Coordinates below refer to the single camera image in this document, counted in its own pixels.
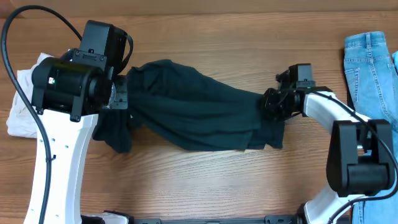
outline folded white fabric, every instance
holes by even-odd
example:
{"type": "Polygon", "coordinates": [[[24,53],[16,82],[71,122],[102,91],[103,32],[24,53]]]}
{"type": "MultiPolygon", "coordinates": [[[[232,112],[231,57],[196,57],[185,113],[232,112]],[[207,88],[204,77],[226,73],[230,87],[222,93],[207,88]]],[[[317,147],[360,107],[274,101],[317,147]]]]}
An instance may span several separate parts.
{"type": "MultiPolygon", "coordinates": [[[[18,82],[29,101],[32,100],[33,92],[32,72],[35,67],[47,57],[52,56],[41,53],[37,59],[37,63],[33,65],[31,69],[17,71],[18,82]]],[[[6,124],[8,127],[8,134],[11,136],[37,138],[36,122],[33,120],[32,115],[29,113],[21,97],[16,92],[6,124]]]]}

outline white towel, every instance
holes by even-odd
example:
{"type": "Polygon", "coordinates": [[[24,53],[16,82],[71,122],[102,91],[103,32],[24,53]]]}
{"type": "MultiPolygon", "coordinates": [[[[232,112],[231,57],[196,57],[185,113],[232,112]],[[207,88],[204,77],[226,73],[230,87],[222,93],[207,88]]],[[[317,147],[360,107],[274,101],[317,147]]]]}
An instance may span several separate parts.
{"type": "MultiPolygon", "coordinates": [[[[33,83],[32,83],[32,72],[40,62],[45,58],[52,57],[45,53],[41,53],[37,59],[37,63],[33,65],[30,70],[18,70],[17,79],[22,87],[26,97],[29,101],[32,100],[33,83]]],[[[8,134],[11,136],[19,136],[26,138],[37,138],[37,125],[33,120],[32,115],[27,110],[24,102],[18,93],[15,93],[14,99],[12,101],[12,108],[10,110],[10,115],[7,119],[8,134]]]]}

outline wooden table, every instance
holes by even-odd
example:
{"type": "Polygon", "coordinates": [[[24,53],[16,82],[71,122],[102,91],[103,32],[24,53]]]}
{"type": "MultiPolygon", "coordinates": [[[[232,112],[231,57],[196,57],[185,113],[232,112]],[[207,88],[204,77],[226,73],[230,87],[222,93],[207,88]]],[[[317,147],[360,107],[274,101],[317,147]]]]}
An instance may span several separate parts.
{"type": "MultiPolygon", "coordinates": [[[[275,74],[312,63],[317,85],[346,101],[343,46],[347,36],[382,30],[398,50],[398,13],[322,12],[73,18],[114,24],[134,38],[130,66],[169,58],[223,83],[264,93],[275,74]]],[[[58,19],[18,19],[8,35],[14,70],[40,52],[61,55],[78,39],[58,19]]],[[[5,122],[15,89],[0,67],[0,223],[22,223],[35,163],[35,140],[11,137],[5,122]]],[[[132,133],[129,154],[91,141],[81,194],[83,213],[118,210],[136,218],[233,218],[295,213],[326,184],[330,137],[309,118],[287,122],[284,148],[187,152],[146,128],[132,133]]]]}

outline wood grain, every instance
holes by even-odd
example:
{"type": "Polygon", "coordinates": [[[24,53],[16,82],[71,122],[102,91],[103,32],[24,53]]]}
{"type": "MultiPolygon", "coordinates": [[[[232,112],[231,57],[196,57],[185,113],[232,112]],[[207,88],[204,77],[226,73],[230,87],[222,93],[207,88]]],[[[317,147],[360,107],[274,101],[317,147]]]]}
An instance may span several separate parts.
{"type": "MultiPolygon", "coordinates": [[[[395,0],[11,0],[16,7],[36,4],[50,7],[63,16],[136,16],[169,14],[225,14],[259,12],[330,12],[397,10],[395,0]]],[[[51,17],[26,11],[26,18],[51,17]]]]}
{"type": "MultiPolygon", "coordinates": [[[[169,58],[243,90],[263,93],[274,75],[310,62],[318,85],[343,101],[344,38],[382,30],[398,50],[398,13],[312,12],[200,16],[85,17],[134,38],[129,66],[169,58]]],[[[14,70],[30,68],[40,52],[61,55],[78,39],[57,19],[18,19],[8,35],[14,70]]],[[[14,89],[0,67],[0,223],[22,223],[30,199],[35,141],[7,135],[14,89]]],[[[83,213],[119,210],[137,218],[263,217],[294,213],[326,184],[330,137],[308,118],[287,122],[284,148],[187,152],[146,128],[132,133],[129,154],[90,142],[81,195],[83,213]]]]}

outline blue jeans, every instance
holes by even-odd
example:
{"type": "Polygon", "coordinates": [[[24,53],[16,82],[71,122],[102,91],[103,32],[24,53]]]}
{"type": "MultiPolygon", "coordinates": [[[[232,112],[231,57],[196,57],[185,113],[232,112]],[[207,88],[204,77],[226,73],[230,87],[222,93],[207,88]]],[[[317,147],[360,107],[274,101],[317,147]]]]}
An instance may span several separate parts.
{"type": "MultiPolygon", "coordinates": [[[[345,40],[344,69],[355,110],[371,119],[386,119],[393,128],[398,157],[398,75],[383,32],[368,32],[345,40]]],[[[384,190],[377,196],[388,194],[384,190]]],[[[381,201],[357,203],[353,223],[398,223],[398,194],[381,201]]]]}

